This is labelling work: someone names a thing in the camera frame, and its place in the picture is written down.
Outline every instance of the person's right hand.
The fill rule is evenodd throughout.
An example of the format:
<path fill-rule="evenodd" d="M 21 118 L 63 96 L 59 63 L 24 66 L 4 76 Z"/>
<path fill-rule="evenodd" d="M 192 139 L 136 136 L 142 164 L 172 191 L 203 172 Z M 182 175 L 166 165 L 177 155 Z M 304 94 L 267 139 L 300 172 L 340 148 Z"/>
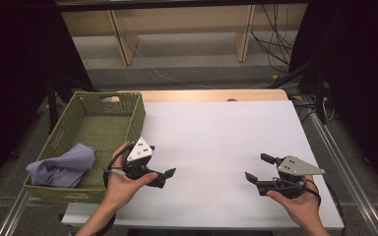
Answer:
<path fill-rule="evenodd" d="M 305 178 L 312 182 L 314 180 L 312 175 L 306 175 Z M 317 187 L 309 181 L 306 181 L 305 188 L 318 193 Z M 330 235 L 321 222 L 318 198 L 315 195 L 304 191 L 298 198 L 288 199 L 279 192 L 269 191 L 267 196 L 281 204 L 307 235 Z"/>

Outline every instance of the white table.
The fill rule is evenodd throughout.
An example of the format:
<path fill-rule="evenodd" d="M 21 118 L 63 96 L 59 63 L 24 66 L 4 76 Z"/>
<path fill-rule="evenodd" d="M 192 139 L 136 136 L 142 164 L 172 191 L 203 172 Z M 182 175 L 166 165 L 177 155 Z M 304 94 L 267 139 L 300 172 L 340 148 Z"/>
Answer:
<path fill-rule="evenodd" d="M 282 206 L 261 197 L 244 172 L 279 177 L 260 153 L 295 155 L 317 165 L 288 100 L 145 102 L 142 136 L 155 154 L 149 167 L 176 167 L 163 189 L 144 187 L 116 214 L 135 228 L 280 230 L 298 227 Z M 328 229 L 343 224 L 322 176 L 314 177 Z M 63 223 L 81 225 L 97 205 L 69 204 Z"/>

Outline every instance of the purple cloth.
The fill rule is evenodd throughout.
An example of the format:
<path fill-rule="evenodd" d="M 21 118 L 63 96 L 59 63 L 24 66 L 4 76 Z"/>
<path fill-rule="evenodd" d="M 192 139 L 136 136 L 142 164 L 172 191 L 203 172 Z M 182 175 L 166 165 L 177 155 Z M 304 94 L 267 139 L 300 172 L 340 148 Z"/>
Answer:
<path fill-rule="evenodd" d="M 36 161 L 27 166 L 32 185 L 74 188 L 82 175 L 92 168 L 95 150 L 77 144 L 59 157 Z"/>

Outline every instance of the floor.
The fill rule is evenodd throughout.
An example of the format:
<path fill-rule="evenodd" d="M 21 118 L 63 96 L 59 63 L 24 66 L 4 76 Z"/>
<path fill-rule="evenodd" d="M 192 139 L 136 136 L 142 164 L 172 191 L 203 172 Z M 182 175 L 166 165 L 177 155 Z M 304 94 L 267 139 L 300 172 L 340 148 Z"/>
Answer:
<path fill-rule="evenodd" d="M 263 40 L 270 40 L 271 34 L 260 32 Z M 286 32 L 286 38 L 294 40 L 295 32 Z M 263 51 L 254 39 L 249 41 L 247 60 L 238 62 L 231 35 L 228 33 L 145 35 L 140 38 L 138 53 L 129 67 L 122 65 L 115 38 L 74 38 L 94 86 L 102 91 L 128 89 L 263 89 L 282 77 L 286 67 L 279 67 L 268 53 Z M 283 86 L 292 95 L 298 94 L 297 82 Z M 60 111 L 65 107 L 60 102 Z M 341 171 L 333 159 L 332 152 L 322 139 L 315 116 L 308 115 L 308 109 L 297 107 L 298 119 L 314 151 L 320 166 L 327 171 L 326 182 L 332 187 L 333 198 L 340 203 L 340 210 L 346 222 L 346 235 L 378 235 L 372 233 L 358 201 L 347 187 Z M 327 107 L 331 118 L 332 108 Z M 326 129 L 330 132 L 338 150 L 345 158 L 362 193 L 378 213 L 378 176 L 364 153 L 352 137 L 341 114 L 328 120 Z M 49 132 L 49 116 L 46 100 L 37 110 L 37 117 L 16 149 L 19 158 L 9 159 L 0 171 L 0 228 L 4 223 L 17 195 L 27 177 L 25 167 L 36 160 Z M 71 227 L 60 223 L 59 214 L 66 205 L 46 205 L 32 196 L 19 218 L 12 235 L 67 235 Z M 114 227 L 107 235 L 126 235 L 127 229 Z M 341 231 L 332 232 L 341 235 Z M 274 232 L 275 235 L 303 235 L 300 230 Z"/>

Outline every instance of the woven plastic basket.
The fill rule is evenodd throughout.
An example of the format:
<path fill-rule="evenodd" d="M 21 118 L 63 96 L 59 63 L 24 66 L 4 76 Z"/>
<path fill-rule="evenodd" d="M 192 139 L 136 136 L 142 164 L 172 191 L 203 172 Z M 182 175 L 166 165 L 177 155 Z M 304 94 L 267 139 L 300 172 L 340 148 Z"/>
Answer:
<path fill-rule="evenodd" d="M 138 141 L 145 116 L 138 92 L 76 92 L 37 160 L 60 156 L 81 143 L 96 150 L 93 168 L 73 189 L 34 186 L 31 176 L 24 188 L 44 203 L 100 203 L 105 193 L 102 167 L 124 142 Z"/>

